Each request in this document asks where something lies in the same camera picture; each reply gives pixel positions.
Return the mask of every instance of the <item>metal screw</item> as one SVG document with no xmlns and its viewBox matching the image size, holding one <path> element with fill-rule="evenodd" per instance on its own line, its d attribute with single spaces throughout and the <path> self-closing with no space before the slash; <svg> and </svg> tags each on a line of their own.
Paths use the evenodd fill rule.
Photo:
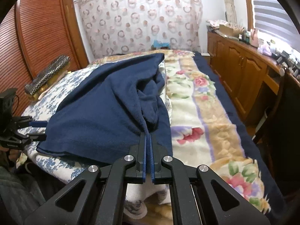
<svg viewBox="0 0 300 225">
<path fill-rule="evenodd" d="M 88 167 L 88 170 L 91 172 L 91 173 L 94 173 L 95 171 L 98 170 L 98 167 L 96 165 L 91 165 Z"/>
<path fill-rule="evenodd" d="M 171 162 L 171 161 L 173 161 L 173 158 L 170 157 L 170 156 L 165 156 L 165 157 L 163 158 L 163 160 L 164 160 L 165 162 Z"/>
<path fill-rule="evenodd" d="M 208 166 L 201 165 L 201 166 L 199 166 L 199 170 L 202 171 L 202 172 L 207 172 L 208 171 Z"/>
<path fill-rule="evenodd" d="M 132 155 L 127 155 L 124 157 L 124 160 L 127 161 L 127 162 L 130 162 L 133 160 L 133 156 Z"/>
</svg>

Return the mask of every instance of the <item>window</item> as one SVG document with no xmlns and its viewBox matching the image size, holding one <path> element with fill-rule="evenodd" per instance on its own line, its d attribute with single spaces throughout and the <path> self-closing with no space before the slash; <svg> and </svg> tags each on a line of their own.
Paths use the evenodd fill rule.
<svg viewBox="0 0 300 225">
<path fill-rule="evenodd" d="M 300 35 L 277 0 L 253 0 L 254 27 L 300 51 Z"/>
</svg>

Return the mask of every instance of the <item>beige curtain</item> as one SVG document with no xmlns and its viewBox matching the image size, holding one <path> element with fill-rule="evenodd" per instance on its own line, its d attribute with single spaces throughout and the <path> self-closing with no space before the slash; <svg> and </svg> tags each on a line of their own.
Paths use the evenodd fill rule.
<svg viewBox="0 0 300 225">
<path fill-rule="evenodd" d="M 234 0 L 224 0 L 225 9 L 227 14 L 227 20 L 230 23 L 237 23 L 236 19 L 236 8 L 234 6 Z"/>
<path fill-rule="evenodd" d="M 201 0 L 78 0 L 95 58 L 143 52 L 154 40 L 171 49 L 201 51 Z"/>
</svg>

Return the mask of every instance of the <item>cardboard box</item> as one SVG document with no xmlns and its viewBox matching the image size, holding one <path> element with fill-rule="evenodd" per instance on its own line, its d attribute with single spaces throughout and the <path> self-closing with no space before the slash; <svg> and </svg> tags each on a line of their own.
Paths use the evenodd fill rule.
<svg viewBox="0 0 300 225">
<path fill-rule="evenodd" d="M 239 37 L 240 34 L 243 34 L 243 31 L 236 31 L 232 28 L 228 28 L 225 25 L 220 25 L 219 31 L 227 36 L 232 36 L 232 37 L 237 37 L 237 38 Z"/>
</svg>

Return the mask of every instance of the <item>black cable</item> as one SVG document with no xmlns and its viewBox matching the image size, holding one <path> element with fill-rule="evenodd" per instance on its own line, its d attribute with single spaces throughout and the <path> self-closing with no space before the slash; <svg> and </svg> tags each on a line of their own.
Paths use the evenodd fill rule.
<svg viewBox="0 0 300 225">
<path fill-rule="evenodd" d="M 18 96 L 18 95 L 15 95 L 15 97 L 17 97 L 17 98 L 18 98 L 18 104 L 17 104 L 17 107 L 16 107 L 16 109 L 13 111 L 13 115 L 15 114 L 16 110 L 18 109 L 19 102 L 20 102 L 20 98 L 19 98 L 19 96 Z"/>
</svg>

